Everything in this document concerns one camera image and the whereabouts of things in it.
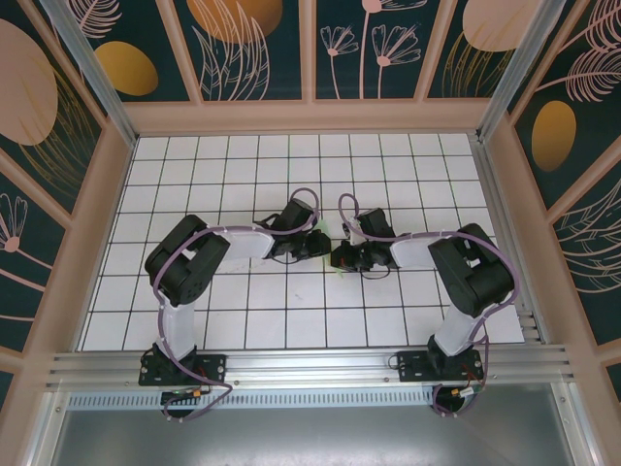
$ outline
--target white grid floor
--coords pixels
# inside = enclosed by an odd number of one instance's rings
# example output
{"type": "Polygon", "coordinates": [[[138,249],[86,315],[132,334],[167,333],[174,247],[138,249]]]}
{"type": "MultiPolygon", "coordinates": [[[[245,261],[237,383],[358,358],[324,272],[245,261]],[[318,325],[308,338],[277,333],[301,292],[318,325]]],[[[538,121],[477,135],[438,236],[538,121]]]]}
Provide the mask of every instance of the white grid floor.
{"type": "MultiPolygon", "coordinates": [[[[320,196],[334,246],[344,238],[337,212],[344,192],[363,210],[384,209],[397,234],[477,222],[494,236],[464,134],[143,138],[79,350],[150,347],[157,303],[143,263],[183,216],[251,224],[279,213],[301,186],[320,196]]],[[[197,303],[195,336],[207,350],[425,345],[448,304],[433,270],[365,280],[335,273],[321,258],[229,261],[197,303]]],[[[492,316],[486,329],[492,343],[524,341],[514,308],[492,316]]]]}

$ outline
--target decorative wallpaper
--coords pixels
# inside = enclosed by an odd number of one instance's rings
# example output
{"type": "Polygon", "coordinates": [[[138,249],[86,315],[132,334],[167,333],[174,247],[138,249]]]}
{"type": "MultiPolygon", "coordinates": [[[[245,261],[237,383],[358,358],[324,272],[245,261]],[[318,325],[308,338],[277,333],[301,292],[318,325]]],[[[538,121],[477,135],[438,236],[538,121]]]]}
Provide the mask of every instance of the decorative wallpaper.
{"type": "Polygon", "coordinates": [[[539,0],[458,0],[428,97],[491,97],[539,0]]]}
{"type": "Polygon", "coordinates": [[[0,413],[2,413],[4,400],[7,398],[7,393],[9,393],[9,388],[11,387],[12,380],[13,374],[0,371],[0,413]]]}
{"type": "Polygon", "coordinates": [[[515,124],[548,208],[621,134],[620,45],[621,3],[592,1],[515,124]]]}
{"type": "Polygon", "coordinates": [[[302,98],[298,2],[176,1],[203,99],[302,98]]]}
{"type": "Polygon", "coordinates": [[[575,0],[566,0],[565,5],[563,7],[563,11],[559,15],[559,18],[557,19],[556,24],[554,25],[554,28],[552,29],[552,32],[547,37],[547,40],[545,41],[545,44],[543,44],[543,47],[539,51],[539,55],[537,56],[537,58],[535,59],[535,61],[531,65],[531,69],[529,70],[529,72],[524,77],[524,80],[522,80],[522,84],[517,88],[517,90],[515,91],[515,95],[511,99],[511,102],[508,104],[508,112],[510,114],[513,113],[513,109],[515,108],[515,106],[519,102],[520,98],[522,97],[522,94],[524,93],[524,89],[526,89],[526,86],[531,81],[531,78],[535,74],[535,71],[539,68],[539,65],[541,64],[541,61],[543,60],[543,58],[547,54],[547,51],[550,49],[550,45],[552,44],[552,42],[556,38],[556,35],[559,33],[559,29],[561,29],[561,27],[563,26],[563,23],[567,19],[567,16],[570,13],[570,11],[572,10],[574,5],[575,5],[575,0]]]}
{"type": "Polygon", "coordinates": [[[0,346],[23,350],[64,234],[0,174],[0,346]]]}
{"type": "Polygon", "coordinates": [[[65,43],[62,40],[60,40],[60,37],[58,36],[58,33],[56,32],[56,29],[53,27],[53,25],[51,24],[51,21],[49,20],[48,14],[46,13],[46,10],[43,8],[43,6],[39,2],[39,0],[33,0],[33,2],[34,2],[34,5],[39,9],[39,12],[41,13],[41,16],[46,21],[46,23],[48,24],[49,28],[52,30],[52,32],[53,32],[53,34],[54,34],[54,36],[56,38],[56,42],[58,42],[60,44],[60,46],[63,48],[63,50],[65,51],[65,55],[67,55],[67,58],[69,58],[71,63],[74,65],[74,68],[78,72],[80,72],[80,75],[82,76],[82,81],[86,84],[86,87],[88,87],[88,91],[90,92],[90,95],[92,95],[93,98],[95,99],[95,102],[97,103],[97,106],[99,107],[99,110],[101,110],[101,112],[104,114],[104,116],[107,116],[108,115],[108,111],[102,105],[101,101],[99,100],[99,97],[97,97],[97,94],[95,94],[95,91],[93,90],[93,88],[90,85],[90,83],[84,78],[84,75],[83,75],[82,71],[80,70],[80,66],[78,65],[78,62],[74,59],[73,55],[69,52],[69,49],[67,49],[65,47],[65,43]]]}
{"type": "Polygon", "coordinates": [[[605,369],[610,377],[612,388],[617,395],[617,400],[621,403],[621,362],[607,366],[605,369]]]}
{"type": "Polygon", "coordinates": [[[123,102],[188,100],[154,0],[66,3],[123,102]]]}
{"type": "Polygon", "coordinates": [[[554,230],[596,342],[621,338],[621,162],[554,230]]]}
{"type": "Polygon", "coordinates": [[[101,127],[16,0],[0,44],[0,150],[72,212],[101,127]]]}
{"type": "Polygon", "coordinates": [[[440,0],[317,0],[316,98],[411,98],[440,0]]]}

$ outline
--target aluminum rail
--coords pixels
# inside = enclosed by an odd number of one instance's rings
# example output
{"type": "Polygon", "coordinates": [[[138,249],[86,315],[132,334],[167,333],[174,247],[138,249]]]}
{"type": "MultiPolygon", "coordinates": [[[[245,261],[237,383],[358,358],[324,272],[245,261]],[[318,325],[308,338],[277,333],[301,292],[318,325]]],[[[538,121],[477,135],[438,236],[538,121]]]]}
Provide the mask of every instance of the aluminum rail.
{"type": "MultiPolygon", "coordinates": [[[[424,349],[229,351],[226,381],[246,389],[398,386],[403,384],[388,365],[391,356],[400,350],[424,349]]],[[[483,355],[483,348],[478,349],[483,355]]],[[[135,351],[59,353],[49,372],[47,390],[161,390],[163,387],[138,385],[141,355],[135,351]]],[[[559,383],[572,379],[563,346],[492,345],[490,349],[489,383],[559,383]]]]}

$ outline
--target black mounting plate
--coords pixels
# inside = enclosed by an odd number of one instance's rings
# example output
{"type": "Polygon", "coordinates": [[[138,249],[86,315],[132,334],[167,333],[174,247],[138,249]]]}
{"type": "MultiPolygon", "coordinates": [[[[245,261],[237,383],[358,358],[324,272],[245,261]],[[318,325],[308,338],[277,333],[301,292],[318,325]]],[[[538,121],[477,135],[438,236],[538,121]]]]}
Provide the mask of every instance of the black mounting plate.
{"type": "Polygon", "coordinates": [[[465,364],[478,379],[483,379],[481,356],[476,349],[467,349],[451,358],[453,364],[445,368],[442,375],[438,374],[429,361],[425,349],[399,351],[396,356],[400,382],[465,382],[468,380],[468,372],[464,370],[462,364],[465,364]]]}
{"type": "MultiPolygon", "coordinates": [[[[140,386],[197,386],[201,383],[187,376],[185,373],[175,371],[159,371],[155,368],[161,365],[158,355],[146,355],[138,379],[140,386]]],[[[212,381],[224,382],[226,375],[226,355],[224,354],[197,354],[194,358],[192,372],[204,376],[212,381]]]]}

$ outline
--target pink flower illustration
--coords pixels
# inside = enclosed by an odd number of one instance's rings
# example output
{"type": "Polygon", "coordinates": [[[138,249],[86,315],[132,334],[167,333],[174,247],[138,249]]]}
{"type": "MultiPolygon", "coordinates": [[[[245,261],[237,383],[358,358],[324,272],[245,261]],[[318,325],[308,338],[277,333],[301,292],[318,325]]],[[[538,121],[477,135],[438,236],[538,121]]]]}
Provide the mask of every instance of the pink flower illustration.
{"type": "MultiPolygon", "coordinates": [[[[23,255],[32,262],[51,269],[51,266],[32,255],[24,252],[20,248],[20,238],[23,233],[23,227],[26,222],[26,216],[28,214],[28,203],[17,196],[15,203],[11,202],[8,194],[0,194],[0,252],[14,253],[23,255]]],[[[45,291],[45,287],[39,284],[33,283],[27,279],[19,277],[11,272],[0,269],[0,275],[6,277],[14,282],[29,286],[38,291],[45,291]]],[[[24,320],[32,321],[32,317],[16,317],[16,316],[4,316],[0,315],[0,318],[8,320],[24,320]]]]}
{"type": "Polygon", "coordinates": [[[338,26],[334,28],[334,31],[332,31],[329,26],[326,26],[322,27],[319,32],[321,33],[323,45],[325,46],[328,55],[330,55],[330,66],[332,68],[332,84],[334,85],[334,91],[337,94],[337,99],[341,99],[339,87],[337,86],[337,75],[334,71],[334,57],[358,51],[358,43],[354,42],[355,37],[353,32],[351,32],[351,26],[338,26]]]}
{"type": "Polygon", "coordinates": [[[16,197],[15,206],[6,193],[0,194],[0,250],[16,252],[19,250],[19,237],[28,213],[28,203],[16,197]]]}
{"type": "Polygon", "coordinates": [[[362,26],[362,46],[360,47],[360,98],[365,98],[365,49],[367,45],[367,28],[369,27],[369,15],[380,12],[399,12],[424,7],[427,0],[398,1],[398,0],[362,0],[362,8],[365,9],[365,22],[362,26]]]}
{"type": "Polygon", "coordinates": [[[395,26],[386,36],[386,26],[374,27],[373,48],[376,51],[379,77],[377,78],[377,98],[381,98],[381,74],[383,69],[391,65],[403,65],[420,59],[420,49],[416,49],[418,38],[414,34],[415,26],[407,29],[395,26]]]}

